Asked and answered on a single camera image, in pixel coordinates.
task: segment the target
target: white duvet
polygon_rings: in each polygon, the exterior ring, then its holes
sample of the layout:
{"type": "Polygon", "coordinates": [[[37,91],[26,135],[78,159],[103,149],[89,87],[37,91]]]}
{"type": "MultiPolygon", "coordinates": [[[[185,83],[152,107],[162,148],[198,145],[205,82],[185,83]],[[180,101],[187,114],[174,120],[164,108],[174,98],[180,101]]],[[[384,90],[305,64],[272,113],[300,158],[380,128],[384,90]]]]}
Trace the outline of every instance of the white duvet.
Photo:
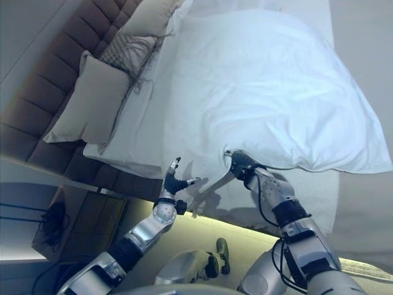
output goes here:
{"type": "MultiPolygon", "coordinates": [[[[179,199],[206,215],[255,227],[262,226],[255,199],[241,183],[211,188],[228,171],[226,149],[244,149],[275,168],[392,169],[378,118],[312,29],[263,10],[186,12],[170,21],[173,36],[149,76],[153,89],[130,96],[104,154],[88,145],[86,156],[151,178],[181,156],[178,177],[204,181],[177,194],[179,199]]],[[[330,232],[338,173],[281,174],[322,231],[330,232]]]]}

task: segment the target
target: black cable bundle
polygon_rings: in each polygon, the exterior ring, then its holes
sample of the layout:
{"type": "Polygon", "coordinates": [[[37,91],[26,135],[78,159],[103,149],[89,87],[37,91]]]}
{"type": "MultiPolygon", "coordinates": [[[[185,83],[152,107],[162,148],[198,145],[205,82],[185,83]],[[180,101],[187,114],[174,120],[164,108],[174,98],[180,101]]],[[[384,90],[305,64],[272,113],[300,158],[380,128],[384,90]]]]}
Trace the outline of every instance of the black cable bundle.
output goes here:
{"type": "Polygon", "coordinates": [[[69,225],[69,216],[64,203],[54,203],[42,216],[39,230],[44,234],[44,242],[55,253],[59,250],[63,233],[69,225]]]}

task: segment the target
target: tufted headboard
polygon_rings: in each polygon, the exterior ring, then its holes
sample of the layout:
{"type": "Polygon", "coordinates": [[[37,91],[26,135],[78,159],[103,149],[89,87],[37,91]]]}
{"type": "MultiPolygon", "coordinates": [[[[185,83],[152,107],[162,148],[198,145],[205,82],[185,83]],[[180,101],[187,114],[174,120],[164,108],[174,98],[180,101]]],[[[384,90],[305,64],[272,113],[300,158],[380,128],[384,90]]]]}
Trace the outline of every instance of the tufted headboard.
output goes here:
{"type": "Polygon", "coordinates": [[[85,143],[43,142],[65,108],[84,50],[99,56],[142,0],[86,0],[37,62],[1,116],[1,155],[74,181],[155,200],[161,180],[88,159],[85,143]]]}

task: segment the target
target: bed frame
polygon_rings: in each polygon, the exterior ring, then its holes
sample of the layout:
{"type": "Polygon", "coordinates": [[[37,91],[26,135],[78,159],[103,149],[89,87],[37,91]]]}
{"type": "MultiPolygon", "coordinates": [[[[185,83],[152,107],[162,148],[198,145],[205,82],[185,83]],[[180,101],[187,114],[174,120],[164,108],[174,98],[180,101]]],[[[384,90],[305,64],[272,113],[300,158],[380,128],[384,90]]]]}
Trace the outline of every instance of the bed frame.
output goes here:
{"type": "Polygon", "coordinates": [[[88,159],[83,141],[43,142],[74,90],[84,50],[98,57],[142,0],[86,0],[52,41],[1,116],[1,155],[73,181],[155,200],[160,179],[88,159]]]}

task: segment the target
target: beige pillow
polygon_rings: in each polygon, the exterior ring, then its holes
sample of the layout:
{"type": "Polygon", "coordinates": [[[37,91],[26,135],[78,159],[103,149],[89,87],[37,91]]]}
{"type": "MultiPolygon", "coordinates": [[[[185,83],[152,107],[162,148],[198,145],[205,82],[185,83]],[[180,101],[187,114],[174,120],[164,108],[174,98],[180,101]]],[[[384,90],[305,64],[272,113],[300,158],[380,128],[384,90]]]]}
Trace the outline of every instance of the beige pillow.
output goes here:
{"type": "Polygon", "coordinates": [[[59,143],[82,139],[87,143],[106,144],[129,87],[126,73],[85,51],[80,58],[75,91],[44,141],[59,143]]]}
{"type": "Polygon", "coordinates": [[[183,0],[143,0],[119,34],[162,36],[173,11],[183,0]]]}
{"type": "Polygon", "coordinates": [[[128,73],[135,82],[150,57],[157,38],[117,34],[99,60],[128,73]]]}

